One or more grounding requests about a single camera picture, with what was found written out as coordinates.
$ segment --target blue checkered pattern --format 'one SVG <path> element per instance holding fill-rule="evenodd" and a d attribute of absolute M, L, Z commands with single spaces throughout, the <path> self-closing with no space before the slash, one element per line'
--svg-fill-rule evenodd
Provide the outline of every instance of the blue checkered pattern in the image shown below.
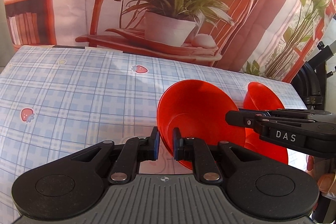
<path fill-rule="evenodd" d="M 0 223 L 18 217 L 11 186 L 19 175 L 106 139 L 149 135 L 161 95 L 185 79 L 218 86 L 239 107 L 248 83 L 259 81 L 285 107 L 305 108 L 290 84 L 252 75 L 112 51 L 21 47 L 0 75 Z M 33 109 L 31 122 L 21 120 L 24 108 Z M 160 153 L 163 162 L 144 172 L 185 172 L 163 145 Z"/>

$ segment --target red cup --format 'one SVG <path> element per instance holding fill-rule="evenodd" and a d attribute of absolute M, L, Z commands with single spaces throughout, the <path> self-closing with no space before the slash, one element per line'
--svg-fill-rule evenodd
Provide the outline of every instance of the red cup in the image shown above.
<path fill-rule="evenodd" d="M 173 155 L 173 129 L 182 137 L 203 139 L 208 145 L 226 140 L 240 146 L 245 143 L 245 129 L 225 121 L 229 110 L 238 110 L 221 89 L 201 80 L 183 80 L 170 86 L 157 107 L 157 126 L 165 147 Z M 180 161 L 192 169 L 191 162 Z"/>
<path fill-rule="evenodd" d="M 244 108 L 252 110 L 276 110 L 285 108 L 276 94 L 258 82 L 251 82 L 247 87 Z M 285 147 L 268 143 L 259 139 L 259 134 L 253 129 L 246 128 L 245 148 L 271 159 L 288 164 L 288 152 Z"/>

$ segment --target strawberry print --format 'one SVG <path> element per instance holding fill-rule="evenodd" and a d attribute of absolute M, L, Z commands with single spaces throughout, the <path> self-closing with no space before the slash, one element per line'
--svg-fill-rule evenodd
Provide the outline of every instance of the strawberry print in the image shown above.
<path fill-rule="evenodd" d="M 145 72 L 148 72 L 148 70 L 145 67 L 140 66 L 140 65 L 133 66 L 132 70 L 135 71 L 136 73 L 145 73 Z"/>
<path fill-rule="evenodd" d="M 34 119 L 34 111 L 31 108 L 24 108 L 21 111 L 21 119 L 24 122 L 31 122 Z"/>

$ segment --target potted plant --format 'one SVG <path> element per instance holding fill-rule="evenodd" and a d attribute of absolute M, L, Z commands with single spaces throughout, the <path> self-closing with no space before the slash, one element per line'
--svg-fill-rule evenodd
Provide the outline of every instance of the potted plant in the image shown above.
<path fill-rule="evenodd" d="M 145 39 L 180 47 L 191 31 L 204 21 L 215 25 L 234 22 L 220 0 L 129 0 L 123 14 L 145 11 Z"/>

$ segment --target silver screw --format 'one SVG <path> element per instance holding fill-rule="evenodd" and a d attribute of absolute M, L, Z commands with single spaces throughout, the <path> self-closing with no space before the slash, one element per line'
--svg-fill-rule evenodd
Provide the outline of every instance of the silver screw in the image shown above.
<path fill-rule="evenodd" d="M 203 178 L 209 181 L 219 180 L 220 176 L 217 173 L 205 173 Z"/>
<path fill-rule="evenodd" d="M 127 179 L 127 175 L 125 173 L 114 173 L 111 175 L 111 180 L 114 181 L 123 181 Z"/>

